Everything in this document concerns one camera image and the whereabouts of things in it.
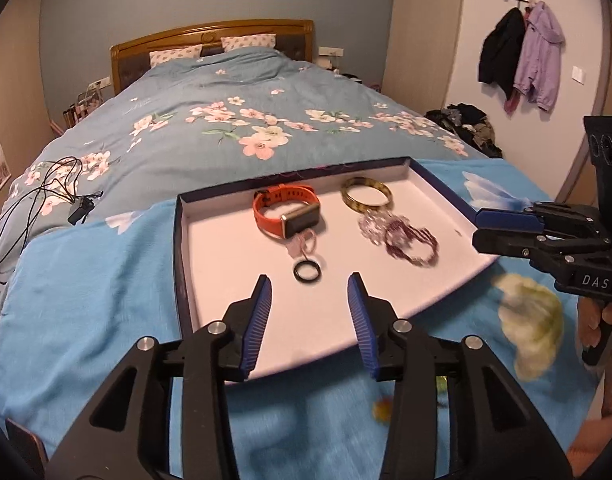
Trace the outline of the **right hand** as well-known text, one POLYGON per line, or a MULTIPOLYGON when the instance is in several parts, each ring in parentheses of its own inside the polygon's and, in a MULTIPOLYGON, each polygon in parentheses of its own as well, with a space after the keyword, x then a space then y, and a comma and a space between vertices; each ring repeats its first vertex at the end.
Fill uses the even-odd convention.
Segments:
MULTIPOLYGON (((577 337, 582 348, 583 361, 586 361, 584 355, 600 344, 602 322, 612 327, 612 302, 602 304, 598 300, 580 298, 577 305, 577 337)), ((604 353, 604 360, 612 362, 612 349, 604 353)))

